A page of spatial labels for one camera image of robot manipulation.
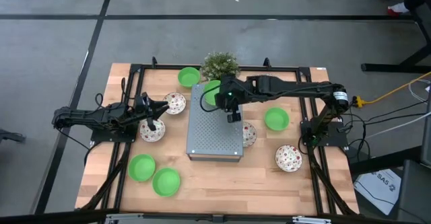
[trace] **green bowl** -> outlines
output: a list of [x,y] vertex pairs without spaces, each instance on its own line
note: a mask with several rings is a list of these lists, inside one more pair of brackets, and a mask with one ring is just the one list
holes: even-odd
[[[220,80],[211,80],[210,82],[208,82],[205,87],[203,88],[203,91],[207,91],[209,89],[214,88],[215,86],[219,86],[220,85]],[[220,92],[220,88],[218,87],[217,89],[211,90],[210,92],[205,94],[205,101],[212,106],[216,105],[216,94]]]
[[201,74],[199,70],[193,67],[185,67],[184,69],[181,69],[178,74],[178,81],[184,87],[191,87],[192,85],[199,83],[199,80],[201,80]]
[[289,125],[289,115],[281,108],[270,108],[265,113],[265,124],[271,130],[284,130]]
[[156,162],[148,154],[136,155],[129,163],[129,176],[135,181],[146,181],[154,174]]
[[180,188],[180,175],[170,167],[159,170],[153,178],[154,192],[160,196],[172,196]]

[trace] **potted plant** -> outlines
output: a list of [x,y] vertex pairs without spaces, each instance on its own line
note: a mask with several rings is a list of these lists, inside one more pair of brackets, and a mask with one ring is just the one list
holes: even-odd
[[236,57],[230,52],[208,53],[201,67],[201,75],[208,80],[220,80],[222,75],[239,76],[239,73]]

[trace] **wooden tabletop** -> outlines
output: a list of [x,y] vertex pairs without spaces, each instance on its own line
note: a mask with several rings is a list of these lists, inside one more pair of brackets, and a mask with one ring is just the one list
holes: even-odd
[[[121,79],[128,77],[130,64],[114,63],[110,70],[104,92],[104,104],[121,100]],[[310,68],[313,81],[328,81],[325,68]],[[240,79],[249,75],[268,72],[244,71]],[[178,70],[146,69],[142,92],[151,99],[162,100],[170,92],[180,92],[187,99],[187,107],[179,115],[164,114],[166,133],[156,143],[147,143],[137,136],[131,146],[130,159],[147,153],[156,160],[156,171],[173,167],[181,176],[179,191],[172,197],[159,197],[152,189],[151,180],[135,182],[128,175],[125,178],[121,211],[165,212],[165,213],[223,213],[262,215],[315,215],[316,207],[312,190],[310,166],[303,157],[297,172],[283,172],[275,163],[275,151],[282,145],[297,146],[302,119],[298,98],[279,98],[265,103],[243,105],[243,119],[257,130],[254,145],[244,149],[239,163],[214,161],[191,161],[186,153],[187,126],[191,90],[181,87],[177,80]],[[280,79],[295,81],[294,73],[270,72]],[[306,100],[308,117],[311,117],[309,101]],[[317,108],[325,104],[317,100]],[[290,116],[286,130],[269,130],[263,121],[266,109],[282,107]],[[101,143],[88,156],[76,207],[82,207],[96,193],[106,179],[113,143]],[[336,147],[326,147],[327,163],[331,182],[349,207],[358,213],[349,165],[345,155]],[[324,186],[320,183],[323,208],[328,211]],[[117,183],[111,188],[108,207],[113,206]]]

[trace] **gray box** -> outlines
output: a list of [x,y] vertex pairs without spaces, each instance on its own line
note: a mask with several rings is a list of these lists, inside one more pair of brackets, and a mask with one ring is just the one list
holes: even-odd
[[[204,112],[199,104],[205,85],[194,85],[191,90],[189,130],[186,154],[190,160],[240,161],[242,157],[242,120],[228,122],[223,110]],[[202,99],[205,109],[214,109]]]

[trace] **yellow cable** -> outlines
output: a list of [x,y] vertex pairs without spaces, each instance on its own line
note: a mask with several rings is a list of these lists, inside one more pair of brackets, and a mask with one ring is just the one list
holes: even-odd
[[413,81],[410,81],[409,83],[406,83],[405,85],[399,86],[398,88],[394,89],[393,91],[390,91],[389,93],[387,93],[387,94],[385,94],[385,95],[383,95],[383,96],[381,96],[381,97],[379,97],[379,98],[377,98],[377,99],[375,99],[373,101],[370,101],[370,102],[368,102],[366,100],[362,100],[360,98],[360,96],[356,96],[357,101],[358,101],[358,107],[361,108],[363,105],[376,103],[379,100],[381,100],[381,99],[383,99],[383,98],[385,98],[385,97],[387,97],[387,96],[395,93],[396,91],[399,91],[400,89],[404,88],[405,86],[408,86],[409,84],[414,83],[417,80],[422,79],[422,78],[424,78],[424,77],[426,77],[428,75],[431,75],[431,72],[426,73],[426,74],[422,75],[421,77],[418,77],[417,79],[414,79]]

